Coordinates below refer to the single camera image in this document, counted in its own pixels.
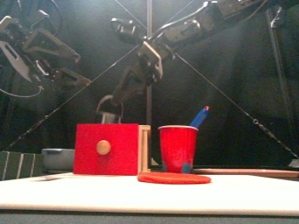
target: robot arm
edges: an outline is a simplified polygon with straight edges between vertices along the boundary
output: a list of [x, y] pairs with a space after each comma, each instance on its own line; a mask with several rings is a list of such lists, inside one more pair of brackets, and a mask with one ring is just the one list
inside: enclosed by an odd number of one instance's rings
[[163, 78], [163, 62], [186, 45], [202, 41], [275, 5], [287, 10], [297, 4], [299, 0], [207, 1], [191, 15], [163, 26], [151, 38], [142, 37], [133, 21], [114, 18], [113, 27], [121, 39], [142, 44], [137, 51], [137, 63], [126, 69], [113, 102], [123, 103]]
[[16, 72], [41, 89], [46, 89], [47, 79], [62, 90], [90, 84], [69, 68], [58, 67], [58, 59], [78, 63], [81, 56], [43, 28], [27, 29], [19, 19], [6, 16], [0, 21], [0, 48]]

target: red plastic cup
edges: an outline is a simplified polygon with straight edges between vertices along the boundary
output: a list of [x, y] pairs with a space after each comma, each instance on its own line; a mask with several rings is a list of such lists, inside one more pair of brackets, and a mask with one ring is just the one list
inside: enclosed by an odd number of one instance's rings
[[199, 130], [193, 126], [167, 125], [159, 128], [163, 170], [190, 173]]

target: blue marker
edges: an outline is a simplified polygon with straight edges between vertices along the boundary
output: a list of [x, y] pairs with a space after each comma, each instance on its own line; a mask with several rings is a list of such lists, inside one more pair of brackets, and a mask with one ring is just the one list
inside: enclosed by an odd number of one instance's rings
[[191, 126], [194, 128], [198, 129], [202, 126], [202, 123], [203, 123], [209, 113], [210, 113], [210, 107], [206, 106], [205, 109], [201, 111], [201, 113], [195, 116], [194, 120], [191, 121]]

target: table surface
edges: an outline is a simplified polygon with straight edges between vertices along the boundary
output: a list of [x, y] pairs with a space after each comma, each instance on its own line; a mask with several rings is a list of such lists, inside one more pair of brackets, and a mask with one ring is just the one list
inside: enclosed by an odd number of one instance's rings
[[73, 173], [0, 182], [0, 209], [131, 214], [299, 216], [299, 182], [206, 175], [203, 185], [143, 183], [137, 176]]

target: black backdrop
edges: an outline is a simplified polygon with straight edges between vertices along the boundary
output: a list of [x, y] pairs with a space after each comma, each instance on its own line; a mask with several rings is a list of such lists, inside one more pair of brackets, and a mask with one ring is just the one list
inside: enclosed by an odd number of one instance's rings
[[[111, 18], [134, 19], [146, 34], [149, 23], [153, 22], [155, 31], [170, 21], [194, 12], [202, 7], [203, 1], [154, 0], [153, 10], [149, 11], [147, 4], [151, 1], [146, 0], [61, 0], [57, 1], [61, 14], [53, 1], [22, 2], [23, 17], [16, 1], [0, 2], [2, 18], [11, 15], [26, 19], [38, 7], [47, 11], [54, 24], [59, 26], [62, 14], [63, 27], [58, 37], [82, 57], [73, 69], [94, 80], [83, 91], [79, 88], [67, 93], [43, 91], [39, 97], [30, 99], [0, 95], [2, 150], [41, 153], [43, 148], [75, 147], [78, 123], [95, 122], [99, 100], [114, 92], [122, 73], [135, 61], [135, 52], [127, 54], [135, 46], [119, 41], [111, 29]], [[153, 21], [147, 23], [149, 13]], [[178, 52], [179, 56], [163, 64], [163, 79], [153, 88], [151, 148], [158, 163], [158, 127], [166, 124], [190, 124], [199, 110], [210, 105], [210, 116], [198, 137], [197, 165], [290, 164], [294, 158], [291, 153], [253, 123], [245, 111], [298, 153], [297, 15], [295, 6], [287, 12], [285, 26], [275, 30], [282, 53], [278, 56], [282, 56], [283, 62], [282, 76], [277, 70], [266, 13], [259, 13], [247, 22], [202, 42], [187, 45]], [[18, 94], [34, 92], [33, 84], [12, 75], [4, 55], [0, 56], [2, 88]], [[58, 112], [10, 146], [57, 108], [61, 108]], [[123, 123], [146, 124], [145, 95], [126, 103]]]

